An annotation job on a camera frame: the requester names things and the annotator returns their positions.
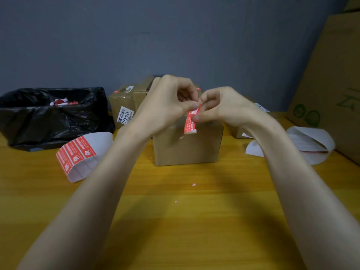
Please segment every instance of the left hand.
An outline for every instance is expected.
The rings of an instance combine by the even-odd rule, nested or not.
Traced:
[[[165,75],[154,79],[133,123],[139,123],[152,136],[199,108],[198,99],[198,92],[188,78]]]

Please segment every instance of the gray wall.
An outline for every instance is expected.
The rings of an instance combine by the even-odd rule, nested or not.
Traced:
[[[286,110],[329,14],[347,0],[1,0],[0,94],[149,74],[232,86]]]

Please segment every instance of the red label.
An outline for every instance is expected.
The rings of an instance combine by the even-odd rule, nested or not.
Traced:
[[[70,156],[72,162],[74,164],[84,160],[84,156],[81,151],[78,149],[74,141],[71,141],[64,145],[64,149],[66,150],[67,154]]]
[[[186,117],[185,127],[184,127],[184,134],[195,134],[196,133],[196,129],[195,129],[196,124],[195,124],[195,122],[193,122],[191,120],[191,118],[194,115],[196,115],[199,112],[199,110],[200,110],[200,107],[194,111],[188,112],[187,117]]]
[[[74,140],[75,144],[79,147],[80,151],[83,153],[85,158],[92,157],[96,155],[95,151],[92,149],[85,137],[80,136]]]
[[[68,175],[69,171],[71,170],[73,164],[71,160],[69,159],[68,155],[66,154],[63,147],[60,148],[60,150],[56,153],[56,157],[58,158],[58,161],[63,168],[66,175]]]

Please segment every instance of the trash bin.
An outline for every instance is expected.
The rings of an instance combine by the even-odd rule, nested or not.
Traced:
[[[64,101],[69,104],[57,104]],[[102,87],[22,88],[0,97],[0,131],[15,149],[60,148],[84,134],[114,130]]]

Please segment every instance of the yellow table surface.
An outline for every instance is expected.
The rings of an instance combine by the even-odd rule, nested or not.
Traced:
[[[155,167],[150,141],[97,269],[305,269],[265,159],[245,154],[249,142],[225,127],[217,163]],[[66,179],[56,151],[15,150],[0,137],[1,269],[15,268],[80,184]],[[359,219],[360,167],[333,152],[314,168]]]

